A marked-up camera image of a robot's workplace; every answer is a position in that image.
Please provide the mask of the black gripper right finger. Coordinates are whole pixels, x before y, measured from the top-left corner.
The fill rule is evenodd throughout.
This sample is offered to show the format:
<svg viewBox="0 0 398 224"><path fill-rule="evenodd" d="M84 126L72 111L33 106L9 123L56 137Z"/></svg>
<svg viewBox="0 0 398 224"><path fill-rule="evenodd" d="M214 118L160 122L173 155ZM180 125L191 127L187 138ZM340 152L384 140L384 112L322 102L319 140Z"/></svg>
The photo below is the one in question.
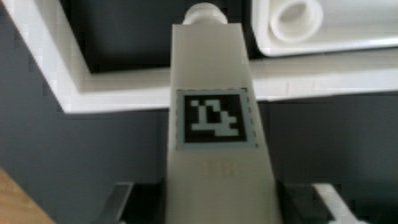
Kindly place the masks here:
<svg viewBox="0 0 398 224"><path fill-rule="evenodd" d="M349 208L331 183L278 183L285 224L368 224Z"/></svg>

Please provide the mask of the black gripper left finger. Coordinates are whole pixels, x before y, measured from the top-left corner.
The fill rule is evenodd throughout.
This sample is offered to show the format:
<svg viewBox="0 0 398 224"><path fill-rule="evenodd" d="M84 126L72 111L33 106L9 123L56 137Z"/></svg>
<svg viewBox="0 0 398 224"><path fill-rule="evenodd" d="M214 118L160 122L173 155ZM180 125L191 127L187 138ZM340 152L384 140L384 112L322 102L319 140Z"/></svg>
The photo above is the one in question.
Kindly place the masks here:
<svg viewBox="0 0 398 224"><path fill-rule="evenodd" d="M166 224L164 183L114 185L95 224Z"/></svg>

